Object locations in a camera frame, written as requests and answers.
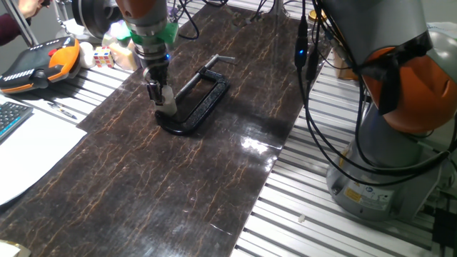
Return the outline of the person's bare hand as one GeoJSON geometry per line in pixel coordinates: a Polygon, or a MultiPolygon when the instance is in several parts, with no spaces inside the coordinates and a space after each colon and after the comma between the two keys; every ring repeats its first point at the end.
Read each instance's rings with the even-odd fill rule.
{"type": "Polygon", "coordinates": [[[48,8],[48,0],[18,0],[18,8],[25,19],[36,16],[43,7],[48,8]]]}

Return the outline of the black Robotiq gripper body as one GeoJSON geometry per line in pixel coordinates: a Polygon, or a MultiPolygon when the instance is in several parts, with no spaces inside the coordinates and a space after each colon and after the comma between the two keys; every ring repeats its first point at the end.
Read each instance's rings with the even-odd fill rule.
{"type": "Polygon", "coordinates": [[[164,54],[157,59],[142,59],[143,77],[146,82],[155,80],[161,84],[161,70],[169,67],[170,55],[164,54]]]}

